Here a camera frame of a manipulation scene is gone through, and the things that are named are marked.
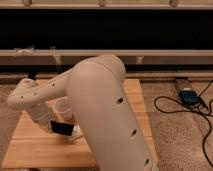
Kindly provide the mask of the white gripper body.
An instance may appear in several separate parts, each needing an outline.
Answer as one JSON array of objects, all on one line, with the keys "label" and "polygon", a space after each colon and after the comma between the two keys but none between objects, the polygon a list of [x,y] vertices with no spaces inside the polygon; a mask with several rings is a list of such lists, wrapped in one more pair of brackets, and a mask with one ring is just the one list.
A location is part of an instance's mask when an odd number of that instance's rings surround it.
[{"label": "white gripper body", "polygon": [[43,131],[52,134],[51,121],[55,119],[52,107],[47,103],[39,103],[27,109],[34,123]]}]

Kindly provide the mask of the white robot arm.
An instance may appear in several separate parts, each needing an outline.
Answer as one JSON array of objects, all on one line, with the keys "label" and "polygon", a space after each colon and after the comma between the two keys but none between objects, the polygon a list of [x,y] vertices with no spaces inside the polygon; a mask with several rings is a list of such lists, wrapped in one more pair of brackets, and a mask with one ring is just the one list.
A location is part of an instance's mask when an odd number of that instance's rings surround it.
[{"label": "white robot arm", "polygon": [[18,84],[7,104],[26,110],[67,97],[101,171],[159,171],[124,91],[125,73],[115,55],[90,57],[43,85]]}]

